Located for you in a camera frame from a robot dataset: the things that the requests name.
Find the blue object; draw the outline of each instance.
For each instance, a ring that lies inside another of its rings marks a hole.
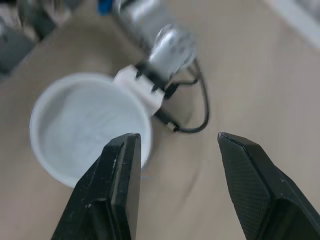
[[[100,15],[106,16],[111,12],[113,0],[99,0],[97,10]]]

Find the white plastic cup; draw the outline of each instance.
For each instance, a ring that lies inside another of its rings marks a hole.
[[[44,169],[74,188],[113,138],[141,135],[141,167],[152,146],[151,122],[132,93],[96,73],[76,73],[50,85],[36,101],[30,140]]]

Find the white plastic bracket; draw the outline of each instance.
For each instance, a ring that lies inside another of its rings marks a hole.
[[[137,72],[133,65],[129,65],[117,73],[113,83],[134,94],[142,102],[149,116],[153,116],[160,109],[165,93],[161,89],[154,90],[155,84],[146,76],[137,78]]]

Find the black cable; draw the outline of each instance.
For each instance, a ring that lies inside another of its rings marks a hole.
[[[202,131],[208,125],[209,118],[210,118],[209,98],[208,98],[205,78],[204,78],[203,74],[201,73],[201,69],[200,69],[200,66],[199,66],[199,63],[197,60],[194,61],[194,64],[195,64],[195,67],[197,68],[197,71],[198,71],[198,76],[194,76],[194,77],[200,82],[203,100],[204,100],[204,121],[199,127],[195,127],[195,128],[177,127],[175,129],[176,132],[186,133],[186,134],[195,134],[195,133]]]

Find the table surface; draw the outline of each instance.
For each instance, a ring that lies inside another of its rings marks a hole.
[[[193,135],[172,134],[153,122],[136,239],[245,239],[228,193],[218,132],[259,143],[319,211],[320,52],[262,2],[169,5],[196,35],[211,119]],[[0,83],[0,239],[50,239],[72,193],[31,149],[29,120],[39,95],[65,75],[114,75],[139,59],[112,19],[86,5]],[[193,88],[190,97],[189,124],[195,126],[203,117],[201,92]]]

